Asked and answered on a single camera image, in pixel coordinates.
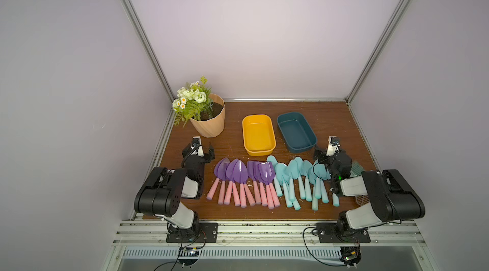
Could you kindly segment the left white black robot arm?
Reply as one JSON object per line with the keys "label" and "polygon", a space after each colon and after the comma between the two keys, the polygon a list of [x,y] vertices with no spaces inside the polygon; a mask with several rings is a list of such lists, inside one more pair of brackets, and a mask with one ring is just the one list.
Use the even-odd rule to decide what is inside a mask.
{"label": "left white black robot arm", "polygon": [[181,202],[183,198],[198,200],[205,188],[205,165],[215,158],[212,146],[208,151],[201,137],[195,136],[182,150],[178,169],[154,167],[134,200],[137,213],[167,221],[186,234],[199,232],[199,216]]}

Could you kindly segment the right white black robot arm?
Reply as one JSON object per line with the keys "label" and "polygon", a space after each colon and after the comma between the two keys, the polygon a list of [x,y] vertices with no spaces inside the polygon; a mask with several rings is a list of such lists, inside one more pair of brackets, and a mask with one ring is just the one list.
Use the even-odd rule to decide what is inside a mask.
{"label": "right white black robot arm", "polygon": [[368,196],[369,202],[340,214],[335,231],[349,237],[371,227],[423,218],[426,210],[421,198],[397,169],[364,171],[353,177],[354,162],[340,146],[340,139],[329,137],[325,150],[315,147],[312,173],[321,178],[320,166],[329,173],[332,193],[338,197]]}

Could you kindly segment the dark teal storage box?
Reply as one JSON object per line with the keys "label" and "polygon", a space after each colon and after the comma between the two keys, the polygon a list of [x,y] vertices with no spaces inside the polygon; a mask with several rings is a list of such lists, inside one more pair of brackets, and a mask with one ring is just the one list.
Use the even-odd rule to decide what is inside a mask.
{"label": "dark teal storage box", "polygon": [[303,153],[316,146],[317,137],[302,113],[281,114],[277,124],[290,153]]}

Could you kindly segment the yellow storage box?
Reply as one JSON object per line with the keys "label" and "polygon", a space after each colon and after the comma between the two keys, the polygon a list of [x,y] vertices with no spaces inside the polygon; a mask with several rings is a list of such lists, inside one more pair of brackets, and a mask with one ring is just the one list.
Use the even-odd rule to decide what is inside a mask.
{"label": "yellow storage box", "polygon": [[269,116],[248,115],[243,118],[243,142],[249,156],[268,156],[276,148],[275,131]]}

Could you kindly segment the terracotta flower pot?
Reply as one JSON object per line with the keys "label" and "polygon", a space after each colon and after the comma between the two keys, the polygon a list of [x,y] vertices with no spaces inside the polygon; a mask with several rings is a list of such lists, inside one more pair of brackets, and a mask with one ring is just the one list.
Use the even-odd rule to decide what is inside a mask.
{"label": "terracotta flower pot", "polygon": [[210,94],[210,98],[215,104],[220,104],[222,109],[220,113],[209,120],[197,121],[193,118],[190,119],[191,124],[196,131],[202,136],[207,138],[219,136],[225,128],[225,103],[224,100],[214,93]]}

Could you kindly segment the brown slotted scoop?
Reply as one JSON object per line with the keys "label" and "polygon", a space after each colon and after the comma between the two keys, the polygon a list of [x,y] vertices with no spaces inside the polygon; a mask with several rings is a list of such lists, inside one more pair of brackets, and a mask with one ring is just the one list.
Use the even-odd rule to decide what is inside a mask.
{"label": "brown slotted scoop", "polygon": [[358,195],[355,197],[355,202],[358,206],[364,206],[370,203],[370,199],[368,195]]}

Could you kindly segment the white flowers green plant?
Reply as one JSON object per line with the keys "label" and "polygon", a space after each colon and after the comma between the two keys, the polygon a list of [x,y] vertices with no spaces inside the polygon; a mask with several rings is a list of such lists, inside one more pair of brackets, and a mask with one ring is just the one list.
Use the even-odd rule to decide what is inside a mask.
{"label": "white flowers green plant", "polygon": [[210,95],[211,87],[208,86],[208,80],[204,76],[180,88],[177,91],[177,98],[172,102],[175,114],[174,125],[180,123],[186,125],[191,119],[202,121],[213,118],[214,101]]}

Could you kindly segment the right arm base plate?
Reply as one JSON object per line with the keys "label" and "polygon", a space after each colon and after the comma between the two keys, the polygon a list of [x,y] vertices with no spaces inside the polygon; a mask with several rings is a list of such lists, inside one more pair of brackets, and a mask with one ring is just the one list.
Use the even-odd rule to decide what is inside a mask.
{"label": "right arm base plate", "polygon": [[366,229],[341,229],[337,223],[317,223],[313,235],[318,236],[320,243],[368,244],[371,238]]}

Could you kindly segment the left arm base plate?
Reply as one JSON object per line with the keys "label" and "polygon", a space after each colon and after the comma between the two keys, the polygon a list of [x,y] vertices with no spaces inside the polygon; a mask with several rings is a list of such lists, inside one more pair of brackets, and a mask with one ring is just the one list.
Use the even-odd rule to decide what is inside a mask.
{"label": "left arm base plate", "polygon": [[168,244],[216,243],[218,223],[200,223],[190,229],[180,229],[170,223],[167,224],[166,242]]}

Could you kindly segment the aluminium front rail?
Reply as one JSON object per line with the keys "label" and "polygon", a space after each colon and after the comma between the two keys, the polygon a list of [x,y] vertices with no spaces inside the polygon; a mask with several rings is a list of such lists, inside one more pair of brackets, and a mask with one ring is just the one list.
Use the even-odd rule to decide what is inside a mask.
{"label": "aluminium front rail", "polygon": [[[215,229],[198,233],[184,244],[211,246],[343,246],[364,244],[359,237],[329,235],[318,229],[318,220],[222,220]],[[122,221],[112,244],[118,246],[166,245],[168,225],[160,220]],[[368,230],[368,246],[426,246],[413,221],[383,225]]]}

